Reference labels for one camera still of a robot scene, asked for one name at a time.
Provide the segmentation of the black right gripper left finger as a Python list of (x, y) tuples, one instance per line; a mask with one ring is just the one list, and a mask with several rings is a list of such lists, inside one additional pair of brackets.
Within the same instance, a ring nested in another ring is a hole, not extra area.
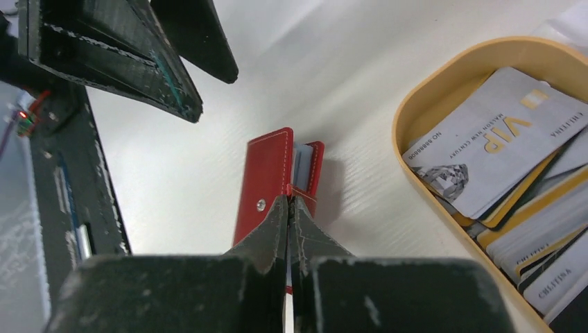
[(283, 332), (288, 200), (222, 255), (97, 255), (69, 274), (46, 332)]

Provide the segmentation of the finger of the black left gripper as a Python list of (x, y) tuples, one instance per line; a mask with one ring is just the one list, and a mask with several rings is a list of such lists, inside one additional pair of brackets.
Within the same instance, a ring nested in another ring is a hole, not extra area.
[(150, 6), (179, 55), (224, 83), (239, 68), (211, 0), (152, 0)]
[(18, 1), (19, 53), (65, 80), (195, 123), (202, 99), (149, 1)]

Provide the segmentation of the red leather card holder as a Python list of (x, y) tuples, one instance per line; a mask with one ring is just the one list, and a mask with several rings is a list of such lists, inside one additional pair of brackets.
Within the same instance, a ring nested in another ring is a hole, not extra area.
[(232, 248), (263, 222), (278, 196), (301, 198), (315, 216), (324, 151), (320, 141), (296, 142), (289, 127), (248, 142)]

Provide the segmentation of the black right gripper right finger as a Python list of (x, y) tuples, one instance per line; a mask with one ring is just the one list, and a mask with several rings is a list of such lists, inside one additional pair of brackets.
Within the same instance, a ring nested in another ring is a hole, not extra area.
[(490, 274), (452, 257), (356, 257), (290, 201), (296, 332), (513, 332)]

